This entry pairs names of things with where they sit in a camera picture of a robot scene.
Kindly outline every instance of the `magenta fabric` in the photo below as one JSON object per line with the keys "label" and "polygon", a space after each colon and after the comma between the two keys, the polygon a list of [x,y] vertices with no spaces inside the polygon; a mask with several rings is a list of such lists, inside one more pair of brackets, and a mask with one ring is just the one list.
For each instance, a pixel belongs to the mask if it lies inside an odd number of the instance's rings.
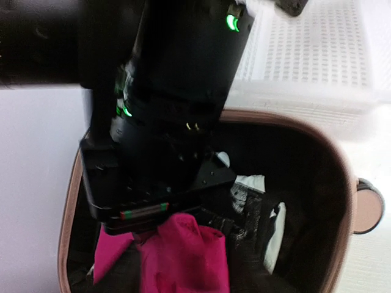
{"label": "magenta fabric", "polygon": [[[102,230],[95,253],[95,283],[132,239],[131,234],[108,236]],[[224,235],[198,226],[189,214],[170,217],[139,249],[142,293],[229,292]]]}

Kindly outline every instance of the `white floor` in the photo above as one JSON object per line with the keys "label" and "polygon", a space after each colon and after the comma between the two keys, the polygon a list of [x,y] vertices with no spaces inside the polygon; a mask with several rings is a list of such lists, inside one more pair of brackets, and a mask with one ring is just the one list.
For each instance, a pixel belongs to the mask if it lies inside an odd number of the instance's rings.
{"label": "white floor", "polygon": [[391,292],[391,106],[379,107],[376,120],[370,139],[341,146],[355,174],[382,192],[386,212],[374,231],[352,236],[338,293]]}

